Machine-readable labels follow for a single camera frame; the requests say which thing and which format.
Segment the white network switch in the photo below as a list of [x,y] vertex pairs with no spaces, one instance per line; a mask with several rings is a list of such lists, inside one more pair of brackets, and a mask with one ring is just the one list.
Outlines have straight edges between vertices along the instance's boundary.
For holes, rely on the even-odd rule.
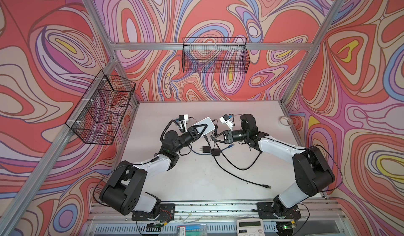
[[208,133],[215,130],[215,125],[210,117],[207,117],[194,125],[192,125],[189,129],[196,130],[196,132],[200,136],[207,135]]

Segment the small black adapter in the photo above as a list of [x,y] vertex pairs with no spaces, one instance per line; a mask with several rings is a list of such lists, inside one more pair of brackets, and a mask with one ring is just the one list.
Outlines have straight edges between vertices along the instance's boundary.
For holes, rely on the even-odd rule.
[[212,148],[211,149],[211,155],[212,156],[220,156],[222,154],[222,151],[220,148]]

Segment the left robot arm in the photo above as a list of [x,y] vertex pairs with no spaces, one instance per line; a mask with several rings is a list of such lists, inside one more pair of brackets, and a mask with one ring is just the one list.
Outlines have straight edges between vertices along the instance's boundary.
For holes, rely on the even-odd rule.
[[171,120],[161,134],[161,148],[155,157],[146,162],[120,162],[101,190],[99,202],[125,216],[139,212],[151,219],[158,217],[163,212],[161,199],[143,190],[146,180],[171,170],[182,149],[214,129],[209,117],[188,128]]

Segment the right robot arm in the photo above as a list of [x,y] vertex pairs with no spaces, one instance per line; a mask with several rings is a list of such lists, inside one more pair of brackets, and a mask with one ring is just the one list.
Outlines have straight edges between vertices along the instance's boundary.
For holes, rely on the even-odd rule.
[[271,209],[277,216],[281,217],[298,203],[315,196],[335,182],[331,167],[317,147],[298,147],[275,139],[259,131],[256,119],[251,114],[241,115],[239,130],[233,130],[233,122],[227,115],[221,118],[221,122],[226,123],[229,129],[212,137],[215,145],[244,143],[250,149],[268,153],[293,165],[295,182],[277,195],[272,203]]

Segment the white calculator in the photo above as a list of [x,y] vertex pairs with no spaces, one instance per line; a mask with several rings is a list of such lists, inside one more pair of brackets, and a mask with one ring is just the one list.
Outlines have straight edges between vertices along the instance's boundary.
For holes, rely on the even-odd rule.
[[236,221],[238,236],[264,236],[264,224],[260,218],[239,219]]

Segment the clear plastic box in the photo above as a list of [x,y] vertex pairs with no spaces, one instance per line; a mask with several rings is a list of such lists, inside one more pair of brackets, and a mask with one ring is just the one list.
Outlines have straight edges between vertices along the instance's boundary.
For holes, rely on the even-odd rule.
[[187,224],[177,226],[178,236],[207,236],[206,224]]

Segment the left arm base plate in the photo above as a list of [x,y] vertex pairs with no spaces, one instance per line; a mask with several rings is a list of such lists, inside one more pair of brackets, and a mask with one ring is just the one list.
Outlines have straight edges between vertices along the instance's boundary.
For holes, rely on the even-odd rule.
[[151,212],[134,211],[132,214],[132,221],[137,222],[170,222],[175,217],[175,204],[162,203],[157,205]]

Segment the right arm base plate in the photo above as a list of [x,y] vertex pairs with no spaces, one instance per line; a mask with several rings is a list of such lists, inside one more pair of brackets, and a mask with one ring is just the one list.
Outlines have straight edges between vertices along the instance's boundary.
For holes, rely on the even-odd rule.
[[273,202],[259,202],[256,205],[257,208],[253,211],[257,212],[261,219],[299,220],[302,218],[297,205],[291,208],[285,208],[281,203]]

